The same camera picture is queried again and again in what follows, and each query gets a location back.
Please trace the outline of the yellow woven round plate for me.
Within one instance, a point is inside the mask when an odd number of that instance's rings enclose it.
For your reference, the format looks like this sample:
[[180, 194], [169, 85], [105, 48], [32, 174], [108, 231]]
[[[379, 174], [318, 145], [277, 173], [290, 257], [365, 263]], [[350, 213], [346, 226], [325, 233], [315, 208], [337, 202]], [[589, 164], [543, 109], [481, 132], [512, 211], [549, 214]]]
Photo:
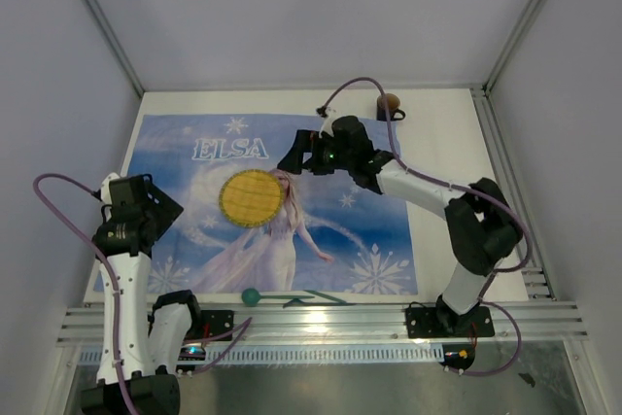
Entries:
[[274, 175], [250, 169], [225, 181], [219, 208], [233, 225], [252, 228], [269, 223], [281, 210], [284, 198], [284, 188]]

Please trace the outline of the blue pink Elsa cloth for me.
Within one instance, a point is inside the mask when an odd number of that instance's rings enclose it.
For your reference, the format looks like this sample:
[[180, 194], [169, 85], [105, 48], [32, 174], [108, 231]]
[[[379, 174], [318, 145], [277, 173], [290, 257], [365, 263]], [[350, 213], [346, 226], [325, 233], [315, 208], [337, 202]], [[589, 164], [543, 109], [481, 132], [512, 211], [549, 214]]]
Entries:
[[[145, 116], [128, 171], [151, 174], [183, 207], [155, 244], [149, 292], [417, 293], [403, 201], [358, 187], [344, 171], [278, 171], [296, 132], [319, 125], [293, 115]], [[249, 169], [276, 173], [285, 189], [279, 213], [255, 228], [233, 225], [219, 207], [223, 184]]]

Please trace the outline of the teal plastic spoon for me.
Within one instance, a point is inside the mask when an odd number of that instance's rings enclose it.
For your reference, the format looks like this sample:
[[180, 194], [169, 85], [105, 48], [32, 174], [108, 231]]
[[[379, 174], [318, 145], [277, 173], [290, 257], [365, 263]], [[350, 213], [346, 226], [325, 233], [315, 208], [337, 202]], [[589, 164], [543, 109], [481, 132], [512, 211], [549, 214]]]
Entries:
[[248, 307], [256, 307], [262, 300], [303, 300], [312, 298], [308, 294], [262, 294], [255, 288], [245, 289], [241, 293], [242, 303]]

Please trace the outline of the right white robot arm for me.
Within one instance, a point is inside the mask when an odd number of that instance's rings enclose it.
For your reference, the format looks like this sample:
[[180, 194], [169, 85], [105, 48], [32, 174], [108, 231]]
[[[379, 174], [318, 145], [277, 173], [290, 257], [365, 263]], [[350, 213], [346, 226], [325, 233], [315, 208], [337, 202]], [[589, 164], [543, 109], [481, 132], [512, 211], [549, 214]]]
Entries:
[[452, 277], [437, 298], [435, 322], [447, 334], [470, 326], [486, 288], [524, 238], [496, 182], [482, 178], [462, 186], [406, 166], [395, 138], [380, 144], [355, 116], [326, 117], [318, 130], [300, 129], [279, 161], [281, 171], [315, 176], [346, 172], [365, 190], [418, 206], [442, 219], [456, 259]]

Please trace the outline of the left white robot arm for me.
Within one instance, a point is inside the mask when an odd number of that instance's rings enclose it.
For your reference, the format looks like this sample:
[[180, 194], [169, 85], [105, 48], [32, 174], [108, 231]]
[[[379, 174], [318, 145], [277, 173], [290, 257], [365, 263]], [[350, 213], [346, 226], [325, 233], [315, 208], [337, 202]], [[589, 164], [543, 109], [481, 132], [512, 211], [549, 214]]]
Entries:
[[149, 174], [110, 174], [101, 185], [101, 226], [92, 237], [104, 291], [104, 336], [96, 385], [81, 393], [85, 414], [177, 414], [175, 375], [183, 340], [204, 325], [190, 290], [147, 299], [156, 242], [183, 208]]

